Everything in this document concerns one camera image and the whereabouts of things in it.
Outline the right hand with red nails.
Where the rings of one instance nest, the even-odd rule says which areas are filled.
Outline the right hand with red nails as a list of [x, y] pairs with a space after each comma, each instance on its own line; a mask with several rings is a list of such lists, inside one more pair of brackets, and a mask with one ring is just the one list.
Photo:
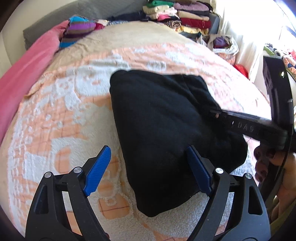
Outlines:
[[[267, 150], [264, 146], [258, 146], [254, 150], [254, 156], [257, 160], [255, 165], [255, 178], [262, 182], [268, 174], [268, 165], [272, 163], [280, 166], [285, 157], [283, 151]], [[273, 208], [270, 219], [275, 221], [282, 215], [295, 201], [295, 153], [289, 153], [284, 165], [284, 176], [277, 192], [278, 204]]]

